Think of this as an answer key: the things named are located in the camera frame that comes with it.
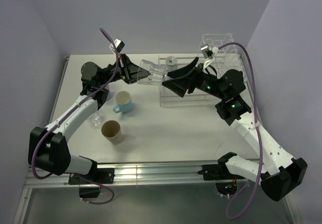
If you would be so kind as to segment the grey-blue ceramic cup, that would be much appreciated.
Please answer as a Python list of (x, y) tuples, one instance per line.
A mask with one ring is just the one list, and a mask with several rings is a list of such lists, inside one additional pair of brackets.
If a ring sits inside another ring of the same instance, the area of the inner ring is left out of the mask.
[(178, 69), (178, 60), (174, 56), (168, 56), (165, 59), (166, 69), (168, 71), (174, 71)]

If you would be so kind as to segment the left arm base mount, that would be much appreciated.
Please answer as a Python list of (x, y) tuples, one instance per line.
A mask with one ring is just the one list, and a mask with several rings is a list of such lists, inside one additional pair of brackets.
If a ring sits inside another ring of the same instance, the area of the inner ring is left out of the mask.
[(70, 175), (68, 179), (69, 185), (83, 185), (91, 184), (91, 182), (99, 184), (113, 184), (114, 182), (114, 168), (98, 168), (95, 173), (89, 175), (74, 174)]

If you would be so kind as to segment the purple plastic cup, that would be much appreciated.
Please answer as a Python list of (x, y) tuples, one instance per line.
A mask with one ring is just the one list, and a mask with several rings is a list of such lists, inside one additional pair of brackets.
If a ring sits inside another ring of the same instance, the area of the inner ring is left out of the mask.
[(108, 102), (112, 97), (112, 93), (110, 91), (109, 85), (106, 85), (106, 87), (104, 88), (104, 96), (106, 96), (106, 99), (105, 99), (106, 102)]

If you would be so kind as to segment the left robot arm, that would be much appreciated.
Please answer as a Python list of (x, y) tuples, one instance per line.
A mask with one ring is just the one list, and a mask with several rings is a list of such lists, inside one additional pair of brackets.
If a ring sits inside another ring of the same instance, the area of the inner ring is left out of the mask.
[(109, 83), (123, 80), (133, 84), (150, 76), (149, 71), (132, 63), (126, 54), (118, 55), (116, 62), (106, 68), (86, 62), (80, 71), (83, 89), (77, 100), (55, 121), (43, 128), (35, 127), (30, 133), (28, 163), (37, 179), (42, 178), (36, 172), (39, 168), (49, 175), (79, 174), (86, 183), (95, 182), (97, 162), (71, 155), (68, 141), (83, 122), (105, 104)]

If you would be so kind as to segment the clear faceted glass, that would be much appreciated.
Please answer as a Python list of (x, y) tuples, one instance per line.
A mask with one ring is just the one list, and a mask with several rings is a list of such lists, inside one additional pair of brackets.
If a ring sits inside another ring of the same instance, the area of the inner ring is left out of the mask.
[(160, 86), (167, 78), (165, 66), (143, 59), (138, 68), (137, 83), (141, 85)]

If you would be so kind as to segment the light blue mug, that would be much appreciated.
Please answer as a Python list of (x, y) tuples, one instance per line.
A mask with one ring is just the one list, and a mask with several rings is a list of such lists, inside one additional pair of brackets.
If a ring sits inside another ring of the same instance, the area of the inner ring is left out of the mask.
[(133, 108), (131, 95), (127, 91), (118, 92), (115, 95), (115, 102), (114, 113), (129, 113)]

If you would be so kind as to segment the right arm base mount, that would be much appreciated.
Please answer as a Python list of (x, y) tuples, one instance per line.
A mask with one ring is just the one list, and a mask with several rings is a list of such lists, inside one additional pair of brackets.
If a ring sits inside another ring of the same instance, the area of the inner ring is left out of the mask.
[(197, 174), (201, 175), (204, 181), (213, 181), (223, 178), (218, 164), (202, 165), (201, 170), (199, 170)]

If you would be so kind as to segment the clear glass near left arm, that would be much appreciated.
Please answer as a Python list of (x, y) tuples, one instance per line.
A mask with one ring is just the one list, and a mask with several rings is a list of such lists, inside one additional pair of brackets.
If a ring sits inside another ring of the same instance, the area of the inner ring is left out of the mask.
[(102, 123), (102, 116), (100, 113), (93, 113), (87, 118), (87, 121), (91, 123), (93, 126), (99, 126)]

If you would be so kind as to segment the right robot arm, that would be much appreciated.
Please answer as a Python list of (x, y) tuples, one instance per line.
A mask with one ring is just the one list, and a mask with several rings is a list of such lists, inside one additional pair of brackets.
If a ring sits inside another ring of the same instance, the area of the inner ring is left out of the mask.
[(229, 69), (220, 78), (203, 71), (198, 57), (177, 70), (167, 73), (162, 86), (179, 97), (195, 89), (219, 98), (215, 105), (218, 115), (226, 124), (235, 129), (262, 159), (261, 164), (229, 152), (218, 159), (217, 164), (199, 171), (204, 180), (230, 178), (232, 175), (259, 181), (264, 193), (272, 200), (279, 201), (302, 183), (307, 163), (296, 159), (283, 149), (267, 130), (255, 119), (254, 111), (241, 97), (246, 89), (243, 72)]

